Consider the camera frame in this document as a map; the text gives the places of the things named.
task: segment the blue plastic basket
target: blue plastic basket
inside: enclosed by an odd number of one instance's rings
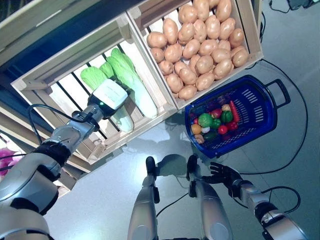
[[[278,84],[285,102],[276,105],[268,86]],[[228,104],[232,100],[239,114],[238,129],[219,135],[203,144],[198,144],[191,131],[195,118]],[[245,75],[237,80],[210,92],[185,108],[185,126],[193,144],[209,158],[220,157],[244,144],[274,130],[277,126],[277,109],[290,103],[289,93],[276,79],[266,85],[254,76]]]

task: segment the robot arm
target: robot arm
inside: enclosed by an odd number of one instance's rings
[[[269,202],[269,197],[250,181],[243,180],[231,167],[216,162],[211,163],[212,176],[204,176],[208,183],[223,183],[232,198],[239,198],[255,215],[263,227],[266,240],[307,240],[301,228],[287,215]]]
[[[43,215],[58,199],[53,184],[61,168],[79,144],[99,130],[98,122],[110,118],[123,104],[128,93],[106,79],[89,97],[75,120],[56,128],[32,153],[23,157],[0,182],[0,239],[51,240]]]

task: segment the red tomato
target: red tomato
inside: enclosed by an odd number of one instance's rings
[[[236,123],[234,120],[232,122],[228,122],[226,124],[226,127],[228,128],[229,131],[234,131],[238,129],[238,123]]]
[[[228,128],[225,125],[221,125],[218,127],[218,133],[223,135],[228,132]]]

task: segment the wire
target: wire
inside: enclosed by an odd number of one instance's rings
[[[0,168],[0,172],[2,172],[2,171],[5,171],[5,170],[9,170],[9,169],[11,169],[13,166],[5,166],[5,167],[2,167],[2,168]]]
[[[185,196],[187,196],[188,193],[186,193],[185,195],[179,197],[177,200],[173,201],[172,203],[168,204],[167,206],[165,206],[164,208],[162,208],[160,210],[160,212],[157,213],[156,217],[158,217],[166,208],[170,207],[171,205],[175,204],[176,202],[178,202],[180,199],[184,198]]]
[[[263,11],[261,12],[261,14],[262,14],[262,17],[263,17],[264,24],[263,24],[262,30],[260,31],[260,43],[262,43],[262,40],[263,40],[263,37],[264,37],[264,34],[265,34],[265,30],[266,30],[266,16],[265,16]]]
[[[257,64],[257,61],[253,64],[253,66],[246,68],[246,70],[252,69]]]
[[[298,191],[295,190],[292,187],[289,187],[289,186],[274,186],[274,187],[268,188],[267,190],[262,191],[261,193],[265,194],[265,193],[271,192],[272,190],[275,190],[275,189],[288,189],[288,190],[294,192],[296,197],[297,197],[297,201],[296,201],[295,206],[293,208],[287,210],[287,211],[284,211],[285,214],[292,213],[292,212],[294,212],[295,210],[297,210],[299,208],[299,206],[301,204],[301,196],[298,193]]]
[[[32,115],[31,115],[31,110],[32,110],[33,108],[36,108],[36,107],[45,108],[45,109],[50,109],[51,111],[56,112],[56,113],[64,116],[65,118],[67,118],[67,119],[69,119],[69,120],[72,120],[72,121],[74,121],[74,122],[77,122],[77,123],[85,123],[85,122],[92,116],[92,113],[88,113],[83,120],[79,120],[79,119],[76,119],[76,118],[73,118],[73,117],[68,116],[68,115],[65,114],[64,112],[59,111],[58,109],[55,109],[55,108],[52,107],[52,106],[48,106],[48,105],[45,105],[45,104],[39,104],[39,103],[38,103],[38,104],[32,104],[32,105],[30,105],[30,106],[27,108],[28,120],[29,120],[29,122],[30,122],[30,125],[31,125],[31,127],[32,127],[32,130],[34,131],[34,133],[35,133],[35,135],[36,135],[36,137],[37,137],[37,139],[38,139],[39,144],[42,143],[42,140],[41,140],[40,134],[39,134],[39,132],[38,132],[36,126],[35,126],[35,123],[34,123],[34,121],[33,121],[33,119],[32,119]]]
[[[247,206],[243,205],[242,203],[240,203],[240,202],[239,202],[238,200],[236,200],[235,198],[233,198],[233,200],[234,200],[237,204],[239,204],[241,207],[244,207],[244,208],[248,209]]]
[[[280,13],[283,13],[283,14],[287,14],[287,13],[290,11],[290,7],[289,7],[289,9],[288,9],[287,11],[282,11],[282,10],[280,10],[280,9],[275,9],[275,8],[273,8],[273,7],[272,7],[272,0],[269,1],[269,6],[270,6],[270,8],[271,8],[273,11],[277,11],[277,12],[280,12]]]
[[[280,168],[277,168],[275,170],[270,170],[270,171],[262,171],[262,172],[253,172],[253,173],[250,173],[250,172],[240,172],[241,175],[261,175],[261,174],[271,174],[271,173],[275,173],[275,172],[278,172],[282,169],[285,169],[286,167],[288,167],[296,158],[296,156],[298,155],[298,153],[300,152],[302,146],[304,145],[305,143],[305,140],[306,140],[306,136],[307,136],[307,131],[308,131],[308,122],[309,122],[309,114],[308,114],[308,108],[307,108],[307,103],[306,103],[306,100],[305,100],[305,97],[303,96],[302,92],[300,91],[300,89],[298,88],[298,86],[291,80],[291,78],[278,66],[274,65],[273,63],[265,60],[265,59],[261,59],[262,61],[274,66],[275,68],[277,68],[278,70],[280,70],[283,75],[286,76],[286,78],[290,81],[290,83],[295,87],[295,89],[298,91],[298,93],[300,94],[300,97],[303,101],[303,105],[304,105],[304,109],[305,109],[305,126],[304,126],[304,133],[303,133],[303,138],[302,138],[302,141],[300,143],[300,146],[298,147],[298,149],[296,150],[295,154],[293,155],[292,159],[284,166],[280,167]]]
[[[6,158],[12,158],[12,157],[24,156],[24,155],[27,155],[27,154],[26,154],[26,153],[21,153],[21,154],[14,154],[14,155],[2,156],[2,157],[0,157],[0,160],[6,159]]]
[[[24,156],[27,155],[26,153],[21,153],[21,154],[14,154],[14,155],[8,155],[8,156],[2,156],[0,157],[0,160],[2,159],[6,159],[6,158],[12,158],[12,157],[18,157],[18,156]],[[11,169],[13,166],[5,166],[0,168],[0,172],[5,171],[5,170],[9,170]]]

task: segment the gray floor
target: gray floor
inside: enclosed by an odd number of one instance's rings
[[[283,1],[274,8],[286,9]],[[319,82],[320,82],[320,4],[288,14],[271,11],[264,1],[266,29],[263,36],[265,59],[281,67],[303,92],[309,110],[309,128],[303,148],[286,169],[267,175],[246,177],[263,189],[285,185],[301,194],[300,208],[290,216],[310,240],[319,240]],[[239,171],[266,171],[289,161],[299,146],[305,125],[303,103],[297,91],[277,70],[261,62],[238,77],[251,74],[264,83],[281,79],[289,90],[291,103],[278,110],[277,128],[216,161]],[[281,101],[281,94],[274,92]],[[58,200],[45,218],[52,236],[59,240],[123,240],[127,237],[135,198],[146,175],[145,159],[154,156],[161,162],[159,211],[188,191],[186,159],[196,151],[185,133],[184,113],[176,114],[132,140],[102,167],[78,181],[72,192]],[[201,156],[201,171],[208,174],[209,160]],[[237,205],[223,185],[215,186],[229,217],[235,240],[262,240],[262,229],[245,208]],[[278,190],[271,201],[281,210],[291,208],[295,196]],[[158,218],[160,239],[199,237],[197,201],[185,197],[166,209]]]

